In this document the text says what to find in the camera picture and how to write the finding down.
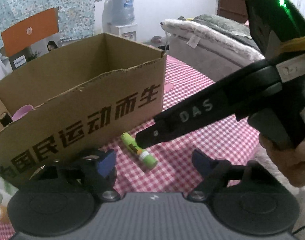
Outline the person's right hand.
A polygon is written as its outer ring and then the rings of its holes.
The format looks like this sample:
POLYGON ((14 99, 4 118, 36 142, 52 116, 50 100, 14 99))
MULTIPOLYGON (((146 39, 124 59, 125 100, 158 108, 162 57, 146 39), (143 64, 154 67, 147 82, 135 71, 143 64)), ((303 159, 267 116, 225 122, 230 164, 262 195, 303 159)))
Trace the person's right hand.
POLYGON ((285 150, 277 149, 273 142, 262 134, 259 134, 259 142, 292 186, 305 186, 305 139, 295 149, 285 150))

